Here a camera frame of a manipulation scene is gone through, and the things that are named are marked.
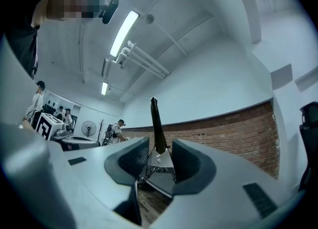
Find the white wall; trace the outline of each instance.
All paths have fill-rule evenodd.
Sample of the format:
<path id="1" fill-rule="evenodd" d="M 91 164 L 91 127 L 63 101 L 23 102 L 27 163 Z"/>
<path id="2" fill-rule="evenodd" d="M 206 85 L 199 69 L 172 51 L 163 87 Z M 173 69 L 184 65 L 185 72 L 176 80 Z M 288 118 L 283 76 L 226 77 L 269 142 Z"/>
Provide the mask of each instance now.
<path id="1" fill-rule="evenodd" d="M 82 83 L 79 75 L 67 72 L 51 62 L 42 62 L 36 79 L 44 81 L 48 90 L 74 104 L 118 117 L 122 113 L 123 103 L 110 100 L 100 94 L 102 83 Z"/>
<path id="2" fill-rule="evenodd" d="M 272 97 L 249 71 L 244 48 L 226 37 L 198 48 L 170 76 L 126 103 L 122 118 L 127 127 L 152 125 L 152 96 L 158 99 L 163 124 L 222 115 Z"/>
<path id="3" fill-rule="evenodd" d="M 60 101 L 61 99 L 55 96 L 54 94 L 50 92 L 46 92 L 43 98 L 43 105 L 48 104 L 54 108 L 57 108 L 57 105 L 60 103 Z"/>
<path id="4" fill-rule="evenodd" d="M 294 80 L 318 66 L 317 31 L 301 10 L 286 10 L 261 18 L 262 40 L 292 64 Z"/>
<path id="5" fill-rule="evenodd" d="M 273 109 L 280 139 L 279 180 L 295 189 L 307 165 L 307 155 L 299 132 L 300 108 L 318 99 L 318 37 L 311 20 L 301 9 L 285 10 L 261 18 L 262 42 L 252 47 L 259 60 L 271 73 Z M 283 71 L 291 65 L 290 71 Z M 277 85 L 273 73 L 278 71 L 286 82 Z M 296 83 L 306 89 L 300 90 Z"/>
<path id="6" fill-rule="evenodd" d="M 70 109 L 72 111 L 72 108 L 73 108 L 74 104 L 61 99 L 61 101 L 59 102 L 57 108 L 59 108 L 60 106 L 63 106 L 64 110 Z"/>
<path id="7" fill-rule="evenodd" d="M 79 113 L 80 113 L 80 107 L 74 105 L 73 108 L 72 108 L 71 114 L 72 114 L 73 116 L 78 117 L 78 116 L 79 116 Z"/>
<path id="8" fill-rule="evenodd" d="M 209 3 L 216 9 L 213 14 L 222 22 L 225 34 L 244 45 L 260 40 L 257 7 L 253 0 L 209 0 Z"/>
<path id="9" fill-rule="evenodd" d="M 98 131 L 99 131 L 99 122 L 101 122 L 101 119 L 104 119 L 104 126 L 101 130 L 101 134 L 99 137 L 99 141 L 101 142 L 102 136 L 105 132 L 105 130 L 107 129 L 108 124 L 114 124 L 116 123 L 119 118 L 118 117 L 114 117 L 99 111 L 95 111 L 92 109 L 89 109 L 85 106 L 82 106 L 80 108 L 79 111 L 79 115 L 78 115 L 78 120 L 76 122 L 75 125 L 75 129 L 74 129 L 74 135 L 76 136 L 84 136 L 84 134 L 81 131 L 81 126 L 85 121 L 92 121 L 95 123 L 96 125 L 96 133 L 93 136 L 90 136 L 90 138 L 93 138 L 95 140 L 97 140 L 98 138 Z"/>

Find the ceiling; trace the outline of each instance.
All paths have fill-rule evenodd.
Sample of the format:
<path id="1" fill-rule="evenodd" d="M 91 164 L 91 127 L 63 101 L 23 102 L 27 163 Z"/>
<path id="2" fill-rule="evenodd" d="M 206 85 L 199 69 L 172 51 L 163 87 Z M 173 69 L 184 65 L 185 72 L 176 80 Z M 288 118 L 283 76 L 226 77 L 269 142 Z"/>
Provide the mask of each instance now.
<path id="1" fill-rule="evenodd" d="M 268 11 L 263 1 L 256 0 L 260 13 Z M 38 33 L 40 64 L 37 78 L 47 82 L 47 87 L 56 92 L 59 91 L 54 80 L 58 78 L 58 83 L 63 82 L 70 89 L 80 85 L 78 92 L 83 96 L 94 93 L 96 98 L 104 99 L 100 94 L 103 60 L 105 57 L 114 59 L 109 55 L 111 46 L 131 10 L 140 17 L 122 47 L 127 47 L 128 40 L 137 43 L 173 74 L 186 56 L 170 37 L 187 55 L 206 41 L 227 34 L 224 18 L 216 10 L 223 6 L 215 7 L 220 2 L 222 0 L 120 0 L 118 10 L 108 25 L 98 18 L 86 24 L 79 19 L 46 21 Z M 231 12 L 231 8 L 226 9 L 224 5 L 225 11 Z M 143 16 L 147 13 L 155 17 L 154 23 L 146 24 Z M 236 15 L 231 14 L 228 22 L 236 19 L 239 19 L 238 11 Z M 112 63 L 105 80 L 110 86 L 106 97 L 125 103 L 154 79 L 159 77 L 132 62 L 125 61 L 122 66 Z"/>

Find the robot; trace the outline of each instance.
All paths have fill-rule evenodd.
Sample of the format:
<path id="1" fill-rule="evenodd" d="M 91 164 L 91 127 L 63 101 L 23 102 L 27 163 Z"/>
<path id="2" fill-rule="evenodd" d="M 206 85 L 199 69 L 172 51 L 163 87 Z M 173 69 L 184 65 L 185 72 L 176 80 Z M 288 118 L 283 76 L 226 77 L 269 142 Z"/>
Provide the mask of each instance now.
<path id="1" fill-rule="evenodd" d="M 303 200 L 310 176 L 292 195 L 237 155 L 180 139 L 166 153 L 155 98 L 151 105 L 155 156 L 149 138 L 65 153 L 31 131 L 0 125 L 4 176 L 35 226 L 140 228 L 136 183 L 151 181 L 160 166 L 172 175 L 172 202 L 152 229 L 276 228 Z"/>

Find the metal rod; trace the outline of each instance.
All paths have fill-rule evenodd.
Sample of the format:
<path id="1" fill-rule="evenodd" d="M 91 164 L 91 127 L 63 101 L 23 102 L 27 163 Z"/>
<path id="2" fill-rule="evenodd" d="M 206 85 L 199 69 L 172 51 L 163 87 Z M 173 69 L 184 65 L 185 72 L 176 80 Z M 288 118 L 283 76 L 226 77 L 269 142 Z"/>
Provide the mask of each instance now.
<path id="1" fill-rule="evenodd" d="M 128 45 L 131 47 L 131 52 L 134 52 L 133 50 L 137 50 L 140 52 L 143 56 L 145 56 L 147 59 L 149 59 L 153 64 L 155 64 L 157 67 L 159 67 L 165 74 L 169 75 L 171 74 L 170 71 L 168 71 L 166 68 L 164 68 L 158 61 L 156 61 L 153 57 L 145 53 L 142 49 L 140 49 L 137 45 L 133 44 L 131 41 L 128 41 Z"/>
<path id="2" fill-rule="evenodd" d="M 150 100 L 150 109 L 151 109 L 151 116 L 153 120 L 154 126 L 154 136 L 155 136 L 155 149 L 159 154 L 165 152 L 167 147 L 167 142 L 164 137 L 164 133 L 162 130 L 159 110 L 158 110 L 158 101 L 155 97 Z"/>

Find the ceiling pipe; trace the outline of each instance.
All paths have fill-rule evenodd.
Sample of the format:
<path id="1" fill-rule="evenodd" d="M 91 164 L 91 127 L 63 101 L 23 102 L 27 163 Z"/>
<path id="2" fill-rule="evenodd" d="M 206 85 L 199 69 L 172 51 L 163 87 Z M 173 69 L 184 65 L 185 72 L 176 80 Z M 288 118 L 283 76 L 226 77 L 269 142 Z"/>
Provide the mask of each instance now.
<path id="1" fill-rule="evenodd" d="M 133 50 L 138 51 L 141 53 L 144 57 L 146 57 L 148 60 L 150 60 L 154 65 L 156 65 L 158 68 L 160 68 L 166 75 L 171 74 L 170 71 L 168 71 L 166 68 L 164 68 L 158 61 L 156 61 L 153 57 L 145 53 L 142 49 L 140 49 L 136 44 L 132 43 L 131 41 L 128 41 L 129 47 L 131 47 L 131 52 L 133 54 L 136 54 Z"/>
<path id="2" fill-rule="evenodd" d="M 142 63 L 144 63 L 145 65 L 147 65 L 149 68 L 153 69 L 153 71 L 159 73 L 160 75 L 166 77 L 167 74 L 162 73 L 162 71 L 158 68 L 156 68 L 156 65 L 152 65 L 150 62 L 146 61 L 145 59 L 143 59 L 142 57 L 140 57 L 139 55 L 137 55 L 134 52 L 130 52 L 129 56 L 134 56 L 134 58 L 137 58 L 138 60 L 140 60 Z"/>
<path id="3" fill-rule="evenodd" d="M 85 25 L 79 24 L 79 33 L 78 33 L 78 56 L 79 56 L 79 71 L 81 73 L 81 81 L 85 83 L 85 74 L 83 69 L 83 57 L 82 57 L 82 45 L 84 37 Z"/>
<path id="4" fill-rule="evenodd" d="M 137 58 L 138 60 L 140 60 L 143 64 L 145 64 L 147 66 L 147 68 L 143 67 L 146 70 L 149 70 L 151 73 L 156 73 L 156 75 L 160 75 L 160 77 L 166 78 L 167 74 L 165 74 L 165 71 L 167 71 L 168 73 L 170 73 L 168 70 L 166 70 L 162 65 L 160 65 L 159 63 L 156 62 L 156 65 L 152 65 L 150 62 L 148 62 L 147 60 L 143 59 L 142 57 L 140 57 L 139 55 L 137 55 L 136 53 L 132 52 L 132 49 L 129 49 L 127 47 L 124 47 L 121 51 L 121 53 L 118 55 L 118 58 L 116 60 L 116 62 L 120 59 L 120 58 L 127 58 L 127 56 L 129 56 L 133 62 L 136 62 L 136 59 L 133 59 L 131 56 L 135 56 L 135 58 Z"/>
<path id="5" fill-rule="evenodd" d="M 151 70 L 150 68 L 145 67 L 143 64 L 141 64 L 141 63 L 139 63 L 138 61 L 132 59 L 131 57 L 127 56 L 126 54 L 124 54 L 124 53 L 121 52 L 120 55 L 123 55 L 125 59 L 134 62 L 135 64 L 137 64 L 137 65 L 139 65 L 140 67 L 142 67 L 142 68 L 148 70 L 149 72 L 153 73 L 154 75 L 156 75 L 156 76 L 158 76 L 158 77 L 164 79 L 164 77 L 161 76 L 159 73 L 156 73 L 155 71 Z"/>

